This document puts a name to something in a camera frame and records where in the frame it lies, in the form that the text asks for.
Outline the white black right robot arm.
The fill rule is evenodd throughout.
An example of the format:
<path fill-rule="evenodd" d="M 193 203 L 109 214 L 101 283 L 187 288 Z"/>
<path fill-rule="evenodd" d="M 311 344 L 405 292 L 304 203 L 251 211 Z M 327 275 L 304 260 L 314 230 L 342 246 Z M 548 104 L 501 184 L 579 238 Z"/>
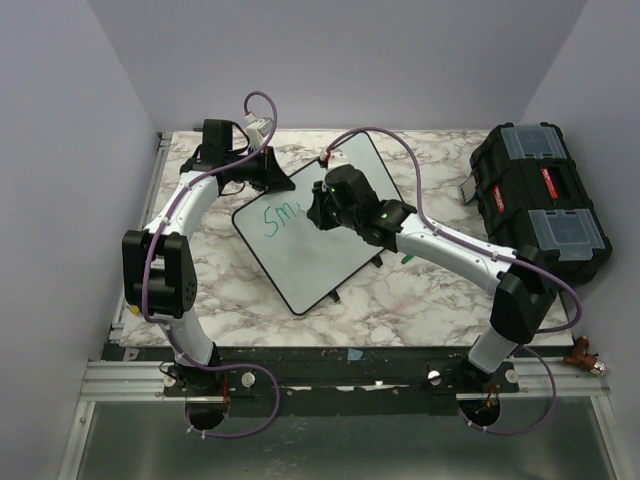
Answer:
<path fill-rule="evenodd" d="M 381 200 L 350 164 L 328 170 L 313 184 L 307 216 L 320 230 L 349 229 L 368 245 L 435 263 L 492 297 L 489 325 L 459 370 L 462 384 L 474 392 L 493 384 L 507 357 L 531 342 L 557 295 L 536 248 L 517 252 L 482 242 L 403 201 Z"/>

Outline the black framed whiteboard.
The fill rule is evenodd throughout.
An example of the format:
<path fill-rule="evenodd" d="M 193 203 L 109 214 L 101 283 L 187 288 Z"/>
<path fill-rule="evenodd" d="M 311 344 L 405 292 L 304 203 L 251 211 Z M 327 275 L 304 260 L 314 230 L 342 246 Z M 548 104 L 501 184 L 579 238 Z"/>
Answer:
<path fill-rule="evenodd" d="M 236 210 L 232 223 L 289 310 L 304 315 L 367 265 L 382 266 L 383 249 L 338 227 L 321 231 L 307 218 L 312 187 L 325 170 L 310 160 L 290 175 L 293 191 L 261 194 Z"/>

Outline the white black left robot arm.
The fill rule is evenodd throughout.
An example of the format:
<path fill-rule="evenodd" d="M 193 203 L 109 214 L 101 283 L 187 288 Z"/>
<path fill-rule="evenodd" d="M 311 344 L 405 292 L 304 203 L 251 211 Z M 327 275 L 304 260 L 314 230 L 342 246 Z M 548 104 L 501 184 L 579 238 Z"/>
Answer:
<path fill-rule="evenodd" d="M 222 380 L 215 343 L 205 334 L 195 311 L 198 282 L 190 242 L 202 217 L 231 182 L 264 193 L 292 191 L 294 183 L 277 163 L 269 142 L 276 122 L 248 113 L 237 148 L 238 124 L 207 119 L 202 140 L 180 168 L 178 186 L 158 215 L 122 239 L 126 302 L 146 322 L 160 326 L 177 363 L 190 367 L 187 382 L 201 395 L 214 393 Z"/>

